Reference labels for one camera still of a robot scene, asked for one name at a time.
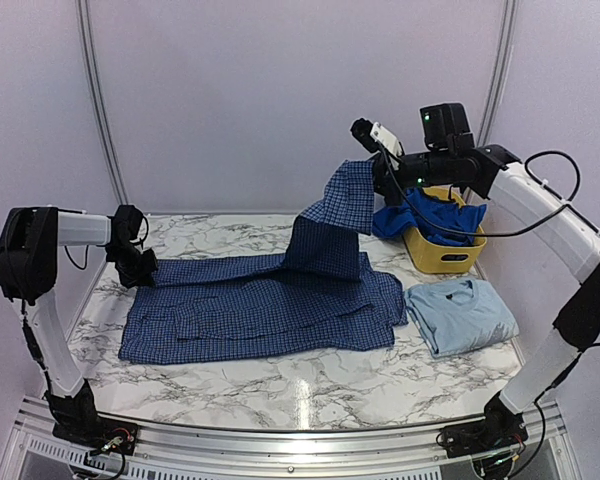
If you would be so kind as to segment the light blue t-shirt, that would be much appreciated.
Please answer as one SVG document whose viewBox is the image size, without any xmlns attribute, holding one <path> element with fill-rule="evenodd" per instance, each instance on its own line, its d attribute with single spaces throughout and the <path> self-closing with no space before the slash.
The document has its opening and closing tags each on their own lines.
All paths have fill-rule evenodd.
<svg viewBox="0 0 600 480">
<path fill-rule="evenodd" d="M 409 317 L 431 355 L 462 355 L 506 342 L 519 334 L 518 323 L 487 281 L 461 277 L 419 284 L 404 292 Z"/>
</svg>

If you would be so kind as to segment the blue patterned button shirt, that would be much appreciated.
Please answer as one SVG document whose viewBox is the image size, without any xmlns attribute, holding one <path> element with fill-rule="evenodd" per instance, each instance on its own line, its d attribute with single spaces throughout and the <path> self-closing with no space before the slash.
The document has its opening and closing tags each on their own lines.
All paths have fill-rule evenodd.
<svg viewBox="0 0 600 480">
<path fill-rule="evenodd" d="M 359 245 L 373 209 L 372 162 L 346 161 L 296 216 L 283 253 L 160 260 L 135 294 L 119 358 L 175 365 L 392 346 L 408 315 L 401 282 Z"/>
</svg>

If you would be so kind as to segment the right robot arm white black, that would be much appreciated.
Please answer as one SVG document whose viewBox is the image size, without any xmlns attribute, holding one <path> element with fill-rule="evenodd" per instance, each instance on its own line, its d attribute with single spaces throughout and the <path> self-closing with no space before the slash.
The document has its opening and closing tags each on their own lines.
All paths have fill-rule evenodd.
<svg viewBox="0 0 600 480">
<path fill-rule="evenodd" d="M 430 150 L 396 157 L 383 144 L 371 149 L 377 193 L 403 198 L 410 187 L 452 184 L 491 200 L 524 222 L 567 266 L 578 290 L 561 308 L 537 353 L 485 405 L 475 438 L 495 448 L 534 401 L 556 387 L 587 350 L 599 346 L 600 229 L 533 177 L 526 163 L 499 145 Z"/>
</svg>

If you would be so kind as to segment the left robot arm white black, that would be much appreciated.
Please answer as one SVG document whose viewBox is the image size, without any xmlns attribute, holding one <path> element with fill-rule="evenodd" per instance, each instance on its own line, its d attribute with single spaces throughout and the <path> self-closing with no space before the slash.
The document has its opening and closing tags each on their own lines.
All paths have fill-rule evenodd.
<svg viewBox="0 0 600 480">
<path fill-rule="evenodd" d="M 0 289 L 15 304 L 34 361 L 45 378 L 45 397 L 56 417 L 86 445 L 105 438 L 106 423 L 95 412 L 93 394 L 68 349 L 62 332 L 54 287 L 58 249 L 93 246 L 105 251 L 119 283 L 127 288 L 152 286 L 157 259 L 142 247 L 148 220 L 133 205 L 112 216 L 87 214 L 56 206 L 10 210 L 0 235 Z"/>
</svg>

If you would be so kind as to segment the yellow plastic laundry basket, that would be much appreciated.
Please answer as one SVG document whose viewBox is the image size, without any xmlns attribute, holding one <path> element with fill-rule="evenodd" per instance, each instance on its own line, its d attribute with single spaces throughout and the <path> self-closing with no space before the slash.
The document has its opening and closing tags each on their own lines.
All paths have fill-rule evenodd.
<svg viewBox="0 0 600 480">
<path fill-rule="evenodd" d="M 462 198 L 444 188 L 421 189 L 426 194 L 443 200 L 456 200 L 461 205 L 467 205 Z M 403 241 L 415 267 L 427 274 L 461 274 L 467 273 L 487 243 L 487 239 L 475 236 L 483 234 L 481 224 L 475 233 L 465 233 L 451 230 L 451 233 L 471 236 L 474 238 L 470 246 L 453 247 L 430 243 L 416 227 L 410 228 L 403 234 Z"/>
</svg>

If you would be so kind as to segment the royal blue garment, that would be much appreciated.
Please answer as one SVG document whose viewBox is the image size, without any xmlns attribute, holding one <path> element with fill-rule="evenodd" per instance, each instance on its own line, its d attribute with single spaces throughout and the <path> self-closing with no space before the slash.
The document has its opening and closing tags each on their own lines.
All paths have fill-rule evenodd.
<svg viewBox="0 0 600 480">
<path fill-rule="evenodd" d="M 462 247 L 473 244 L 471 236 L 451 230 L 475 233 L 486 211 L 485 204 L 461 205 L 456 200 L 443 200 L 421 189 L 406 192 L 407 201 L 400 206 L 385 206 L 374 213 L 372 234 L 380 239 L 393 239 L 416 227 L 430 243 Z"/>
</svg>

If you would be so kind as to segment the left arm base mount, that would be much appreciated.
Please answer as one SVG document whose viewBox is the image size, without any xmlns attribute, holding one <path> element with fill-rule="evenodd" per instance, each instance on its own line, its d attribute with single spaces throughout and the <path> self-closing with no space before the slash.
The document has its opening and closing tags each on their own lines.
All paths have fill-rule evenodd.
<svg viewBox="0 0 600 480">
<path fill-rule="evenodd" d="M 54 437 L 89 447 L 98 454 L 134 453 L 138 426 L 101 416 L 91 397 L 51 396 L 49 408 L 55 421 Z"/>
</svg>

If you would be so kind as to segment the right corner aluminium post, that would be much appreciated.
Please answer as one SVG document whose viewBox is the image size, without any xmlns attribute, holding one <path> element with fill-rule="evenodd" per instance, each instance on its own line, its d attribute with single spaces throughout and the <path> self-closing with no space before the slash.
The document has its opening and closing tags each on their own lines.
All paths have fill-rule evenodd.
<svg viewBox="0 0 600 480">
<path fill-rule="evenodd" d="M 497 113 L 504 98 L 506 80 L 514 48 L 519 5 L 520 2 L 517 0 L 506 0 L 504 2 L 496 57 L 478 131 L 477 144 L 479 146 L 485 146 L 489 143 Z"/>
</svg>

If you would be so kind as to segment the corner aluminium post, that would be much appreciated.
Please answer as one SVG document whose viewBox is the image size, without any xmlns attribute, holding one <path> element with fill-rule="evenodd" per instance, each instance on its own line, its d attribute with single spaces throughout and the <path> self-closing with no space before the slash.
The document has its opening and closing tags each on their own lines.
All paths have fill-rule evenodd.
<svg viewBox="0 0 600 480">
<path fill-rule="evenodd" d="M 477 144 L 479 146 L 485 146 L 489 143 L 497 113 L 504 98 L 506 80 L 514 48 L 519 5 L 520 2 L 517 0 L 506 0 L 504 2 L 496 57 L 478 131 Z"/>
<path fill-rule="evenodd" d="M 77 0 L 75 6 L 86 81 L 94 112 L 97 134 L 103 150 L 106 170 L 117 203 L 126 204 L 129 201 L 129 196 L 124 184 L 122 169 L 109 125 L 109 118 L 99 73 L 90 2 Z"/>
</svg>

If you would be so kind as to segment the aluminium front frame rail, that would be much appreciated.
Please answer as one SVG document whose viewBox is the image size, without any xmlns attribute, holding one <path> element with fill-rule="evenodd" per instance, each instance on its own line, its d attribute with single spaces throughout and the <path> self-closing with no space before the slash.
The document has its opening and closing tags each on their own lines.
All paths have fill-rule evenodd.
<svg viewBox="0 0 600 480">
<path fill-rule="evenodd" d="M 528 436 L 496 449 L 455 453 L 447 430 L 473 417 L 388 429 L 256 431 L 166 424 L 114 415 L 131 452 L 96 454 L 55 437 L 47 404 L 23 400 L 0 479 L 578 479 L 554 403 L 525 413 Z"/>
</svg>

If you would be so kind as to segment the left corner aluminium post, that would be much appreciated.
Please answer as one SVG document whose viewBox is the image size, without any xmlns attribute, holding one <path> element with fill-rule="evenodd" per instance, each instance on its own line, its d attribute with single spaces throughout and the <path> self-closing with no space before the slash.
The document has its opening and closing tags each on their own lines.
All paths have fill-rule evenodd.
<svg viewBox="0 0 600 480">
<path fill-rule="evenodd" d="M 129 201 L 129 196 L 124 184 L 122 169 L 109 125 L 109 118 L 99 73 L 90 2 L 77 0 L 75 6 L 86 81 L 94 112 L 97 134 L 103 150 L 106 170 L 117 203 L 126 204 Z"/>
</svg>

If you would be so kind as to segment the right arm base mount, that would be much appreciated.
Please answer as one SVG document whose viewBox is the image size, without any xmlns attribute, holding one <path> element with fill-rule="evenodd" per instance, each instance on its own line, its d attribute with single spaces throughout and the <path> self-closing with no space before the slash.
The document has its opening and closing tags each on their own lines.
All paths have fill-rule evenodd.
<svg viewBox="0 0 600 480">
<path fill-rule="evenodd" d="M 527 439 L 526 423 L 521 414 L 490 411 L 482 420 L 444 427 L 436 442 L 448 458 L 457 458 L 520 445 Z"/>
</svg>

